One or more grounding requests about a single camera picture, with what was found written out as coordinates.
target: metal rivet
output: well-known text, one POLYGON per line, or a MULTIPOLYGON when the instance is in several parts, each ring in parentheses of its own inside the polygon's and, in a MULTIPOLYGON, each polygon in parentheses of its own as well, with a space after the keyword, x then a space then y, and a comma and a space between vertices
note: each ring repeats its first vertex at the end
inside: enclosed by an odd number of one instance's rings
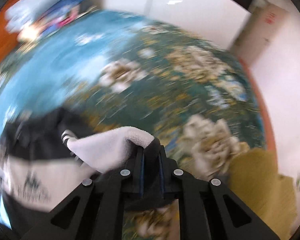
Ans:
POLYGON ((122 171, 120 171, 120 174, 122 176, 128 176, 128 175, 130 175, 130 171, 129 170, 122 170, 122 171))
POLYGON ((219 179, 212 179, 211 180, 211 184, 213 186, 220 186, 221 185, 221 181, 219 179))
POLYGON ((89 187, 92 184, 92 179, 84 179, 82 181, 82 185, 84 185, 85 187, 89 187))
POLYGON ((180 170, 180 169, 176 169, 173 171, 173 173, 177 176, 181 176, 183 174, 183 170, 180 170))

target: floral bedsheet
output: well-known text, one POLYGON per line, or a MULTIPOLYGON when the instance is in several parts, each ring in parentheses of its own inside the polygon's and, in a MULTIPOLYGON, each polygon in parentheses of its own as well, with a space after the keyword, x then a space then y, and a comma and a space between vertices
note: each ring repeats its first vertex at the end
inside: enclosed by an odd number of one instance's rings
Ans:
MULTIPOLYGON (((0 65, 7 120, 64 105, 95 132, 135 126, 200 179, 264 147, 258 105, 240 63, 209 41, 130 13, 91 12, 0 65)), ((175 203, 126 214, 123 239, 166 239, 175 203)))

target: yellow fabric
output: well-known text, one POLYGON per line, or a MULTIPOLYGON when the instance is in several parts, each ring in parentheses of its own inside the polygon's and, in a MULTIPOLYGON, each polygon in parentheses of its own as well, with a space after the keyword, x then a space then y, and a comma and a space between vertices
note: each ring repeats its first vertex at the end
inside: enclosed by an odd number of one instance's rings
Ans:
POLYGON ((229 175, 229 188, 281 240, 288 240, 297 215, 293 179, 277 173, 272 153, 255 148, 235 157, 229 175))

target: blue fabric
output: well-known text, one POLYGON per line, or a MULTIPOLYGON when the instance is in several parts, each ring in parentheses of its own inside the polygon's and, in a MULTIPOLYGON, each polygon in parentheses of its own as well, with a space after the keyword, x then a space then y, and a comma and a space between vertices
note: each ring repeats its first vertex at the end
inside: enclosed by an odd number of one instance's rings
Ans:
POLYGON ((24 27, 35 22, 46 10, 60 0, 20 0, 12 5, 5 13, 9 23, 9 32, 20 32, 24 27))

